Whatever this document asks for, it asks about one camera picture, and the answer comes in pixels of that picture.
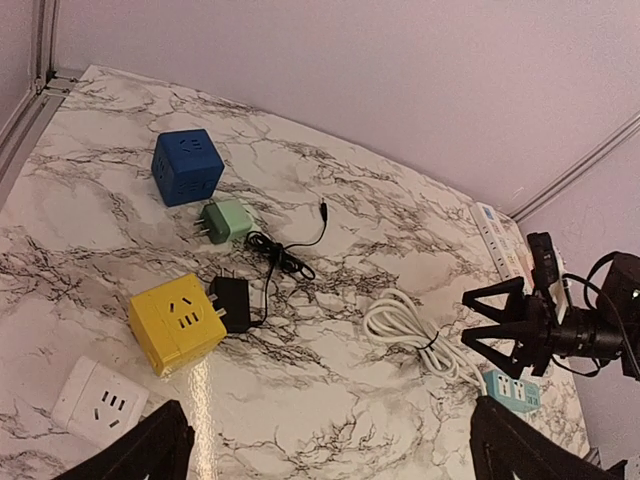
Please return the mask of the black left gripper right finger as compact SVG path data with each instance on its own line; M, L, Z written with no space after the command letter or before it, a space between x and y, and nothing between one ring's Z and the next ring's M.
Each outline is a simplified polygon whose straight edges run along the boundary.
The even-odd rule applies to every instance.
M556 445L494 398L481 396L471 417L477 479L625 479L626 460L604 470Z

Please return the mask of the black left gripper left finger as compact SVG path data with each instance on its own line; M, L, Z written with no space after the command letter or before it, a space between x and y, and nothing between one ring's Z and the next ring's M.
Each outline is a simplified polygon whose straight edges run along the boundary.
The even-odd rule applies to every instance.
M169 400L111 446L58 480L185 480L195 431L177 400Z

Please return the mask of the teal power strip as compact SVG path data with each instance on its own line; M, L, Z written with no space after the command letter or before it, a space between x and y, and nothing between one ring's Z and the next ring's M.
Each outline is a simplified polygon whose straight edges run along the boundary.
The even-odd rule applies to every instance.
M530 413L541 406L539 387L535 383L514 380L493 369L483 374L487 394L512 412Z

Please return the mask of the blue cube socket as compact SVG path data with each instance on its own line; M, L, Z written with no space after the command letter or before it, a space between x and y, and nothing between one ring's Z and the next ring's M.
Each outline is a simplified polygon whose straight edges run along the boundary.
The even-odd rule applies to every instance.
M167 207L209 199L225 164L205 129L158 135L151 172Z

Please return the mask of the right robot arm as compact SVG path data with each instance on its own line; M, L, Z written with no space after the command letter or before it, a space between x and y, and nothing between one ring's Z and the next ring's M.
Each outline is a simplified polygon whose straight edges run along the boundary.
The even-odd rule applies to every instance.
M625 376L639 378L639 258L611 252L589 272L610 265L598 287L589 277L565 273L558 279L583 286L583 308L568 306L564 317L547 285L524 291L521 276L470 290L462 303L494 323L466 329L461 341L517 380L526 368L542 375L556 357L592 360L597 369L620 360Z

